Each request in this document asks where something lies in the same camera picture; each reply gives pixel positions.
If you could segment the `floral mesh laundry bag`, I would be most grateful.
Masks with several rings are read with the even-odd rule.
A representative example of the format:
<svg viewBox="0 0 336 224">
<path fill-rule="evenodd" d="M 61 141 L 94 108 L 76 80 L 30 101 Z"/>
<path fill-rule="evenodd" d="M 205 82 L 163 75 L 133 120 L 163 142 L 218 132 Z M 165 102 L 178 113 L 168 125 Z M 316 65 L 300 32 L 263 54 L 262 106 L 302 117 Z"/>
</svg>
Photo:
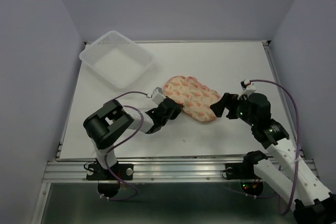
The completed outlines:
<svg viewBox="0 0 336 224">
<path fill-rule="evenodd" d="M 163 87 L 163 94 L 183 106 L 183 112 L 201 123 L 216 119 L 210 106 L 222 97 L 195 77 L 175 76 Z"/>
</svg>

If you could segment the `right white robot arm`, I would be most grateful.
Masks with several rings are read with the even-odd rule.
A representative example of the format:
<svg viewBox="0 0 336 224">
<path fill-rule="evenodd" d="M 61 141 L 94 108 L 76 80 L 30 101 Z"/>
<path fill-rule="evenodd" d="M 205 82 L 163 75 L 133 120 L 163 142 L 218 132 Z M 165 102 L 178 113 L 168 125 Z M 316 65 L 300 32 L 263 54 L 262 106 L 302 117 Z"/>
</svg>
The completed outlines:
<svg viewBox="0 0 336 224">
<path fill-rule="evenodd" d="M 297 223 L 335 223 L 335 194 L 309 168 L 284 127 L 271 117 L 267 97 L 252 93 L 240 98 L 225 93 L 210 106 L 217 117 L 225 109 L 228 119 L 241 119 L 251 127 L 254 138 L 278 162 L 275 168 L 261 151 L 245 155 L 241 170 L 248 177 L 258 176 L 287 204 Z"/>
</svg>

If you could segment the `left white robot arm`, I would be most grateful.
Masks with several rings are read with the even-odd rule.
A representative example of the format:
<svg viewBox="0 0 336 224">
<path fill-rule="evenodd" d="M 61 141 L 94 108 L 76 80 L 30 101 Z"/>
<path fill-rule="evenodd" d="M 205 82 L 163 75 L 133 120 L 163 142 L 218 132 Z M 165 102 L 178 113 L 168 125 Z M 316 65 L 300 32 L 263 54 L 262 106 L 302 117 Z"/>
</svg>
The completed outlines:
<svg viewBox="0 0 336 224">
<path fill-rule="evenodd" d="M 103 105 L 83 122 L 87 135 L 92 140 L 99 163 L 99 173 L 106 179 L 113 178 L 117 172 L 117 158 L 114 153 L 115 142 L 126 130 L 154 134 L 174 120 L 182 112 L 183 105 L 162 94 L 152 95 L 157 107 L 142 112 L 132 106 L 122 105 L 114 99 Z"/>
</svg>

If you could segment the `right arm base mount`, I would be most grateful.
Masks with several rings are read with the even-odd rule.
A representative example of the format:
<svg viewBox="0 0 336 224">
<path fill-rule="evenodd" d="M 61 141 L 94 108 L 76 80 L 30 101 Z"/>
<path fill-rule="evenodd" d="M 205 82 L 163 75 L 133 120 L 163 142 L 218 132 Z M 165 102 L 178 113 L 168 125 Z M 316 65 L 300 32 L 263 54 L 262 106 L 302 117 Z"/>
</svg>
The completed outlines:
<svg viewBox="0 0 336 224">
<path fill-rule="evenodd" d="M 224 166 L 222 177 L 226 180 L 249 180 L 257 178 L 251 165 L 245 163 L 226 163 Z"/>
</svg>

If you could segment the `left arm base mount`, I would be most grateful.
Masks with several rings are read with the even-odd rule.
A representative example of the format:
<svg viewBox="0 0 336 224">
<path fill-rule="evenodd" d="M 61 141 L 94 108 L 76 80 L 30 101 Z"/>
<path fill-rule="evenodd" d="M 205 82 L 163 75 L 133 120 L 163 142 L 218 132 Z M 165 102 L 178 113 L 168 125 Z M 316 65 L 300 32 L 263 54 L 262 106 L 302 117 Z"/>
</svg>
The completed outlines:
<svg viewBox="0 0 336 224">
<path fill-rule="evenodd" d="M 103 181 L 103 180 L 117 180 L 108 169 L 102 168 L 98 161 L 86 162 L 83 165 L 86 170 L 86 180 L 89 181 Z M 116 163 L 110 168 L 112 172 L 120 179 L 131 181 L 133 179 L 134 165 L 131 163 Z"/>
</svg>

